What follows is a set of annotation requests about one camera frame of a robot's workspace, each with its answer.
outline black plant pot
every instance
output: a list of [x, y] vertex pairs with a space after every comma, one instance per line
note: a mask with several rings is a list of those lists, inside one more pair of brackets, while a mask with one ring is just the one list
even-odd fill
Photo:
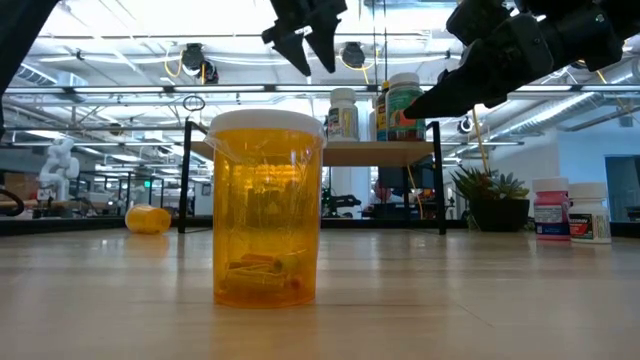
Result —
[[471, 215], [481, 231], [517, 232], [529, 219], [529, 200], [474, 200]]

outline wooden table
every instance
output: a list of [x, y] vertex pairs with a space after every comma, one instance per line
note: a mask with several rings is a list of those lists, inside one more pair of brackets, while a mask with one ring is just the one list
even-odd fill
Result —
[[640, 245], [323, 231], [315, 303], [213, 304], [211, 232], [0, 241], [2, 359], [637, 359]]

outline wooden shelf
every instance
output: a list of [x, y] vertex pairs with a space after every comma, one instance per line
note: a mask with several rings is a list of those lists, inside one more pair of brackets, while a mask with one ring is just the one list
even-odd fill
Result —
[[[324, 149], [324, 166], [404, 167], [433, 153], [433, 143], [403, 141], [330, 142]], [[191, 150], [213, 159], [213, 149], [204, 142], [193, 142]]]

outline bottle label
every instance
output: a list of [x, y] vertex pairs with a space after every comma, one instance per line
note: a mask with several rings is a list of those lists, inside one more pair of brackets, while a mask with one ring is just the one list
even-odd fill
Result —
[[594, 240], [611, 237], [608, 215], [570, 214], [571, 237], [574, 239]]
[[569, 235], [566, 209], [562, 205], [537, 205], [534, 207], [536, 234]]
[[333, 108], [327, 117], [329, 138], [344, 137], [358, 139], [358, 114], [356, 109]]
[[407, 119], [404, 117], [404, 110], [423, 94], [420, 89], [404, 89], [395, 91], [388, 96], [386, 119], [389, 127], [389, 140], [402, 140], [402, 138], [412, 138], [412, 140], [424, 140], [425, 121], [424, 119]]
[[384, 102], [376, 106], [376, 133], [378, 141], [387, 141], [387, 106]]

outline succulent plant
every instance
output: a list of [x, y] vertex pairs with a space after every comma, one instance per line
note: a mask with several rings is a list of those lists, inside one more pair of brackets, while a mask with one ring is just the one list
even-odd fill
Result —
[[529, 189], [522, 187], [524, 181], [514, 179], [513, 173], [505, 176], [498, 171], [460, 169], [462, 172], [454, 171], [453, 181], [460, 196], [469, 201], [523, 199], [529, 194]]

